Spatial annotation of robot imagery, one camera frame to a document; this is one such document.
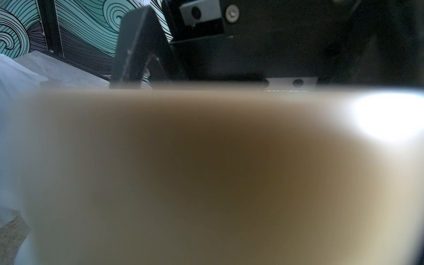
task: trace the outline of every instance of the screw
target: screw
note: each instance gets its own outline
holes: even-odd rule
[[[240,10],[236,5],[229,5],[225,10],[225,18],[229,23],[235,23],[240,17]]]

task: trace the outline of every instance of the wave pattern wallpaper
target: wave pattern wallpaper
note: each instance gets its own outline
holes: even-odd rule
[[[110,76],[121,18],[130,10],[150,3],[166,38],[172,39],[160,0],[55,0],[55,3],[64,57],[104,76]]]
[[[0,0],[0,53],[11,58],[47,50],[36,0]]]

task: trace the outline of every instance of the teal wave pattern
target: teal wave pattern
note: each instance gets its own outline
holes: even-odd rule
[[[115,53],[122,17],[142,7],[134,0],[55,0],[55,3],[60,27],[110,56]],[[169,28],[160,5],[156,5],[152,4],[167,35]]]
[[[40,21],[36,0],[0,1],[0,53],[11,58],[29,51],[27,30]]]

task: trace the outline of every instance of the metal plate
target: metal plate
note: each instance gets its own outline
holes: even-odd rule
[[[265,91],[268,92],[311,91],[316,87],[318,77],[267,78],[267,81],[269,85]]]
[[[192,9],[197,7],[200,9],[201,15],[196,19],[192,15]],[[196,0],[185,3],[180,6],[180,12],[185,25],[193,25],[199,22],[205,22],[221,18],[221,7],[219,0]]]

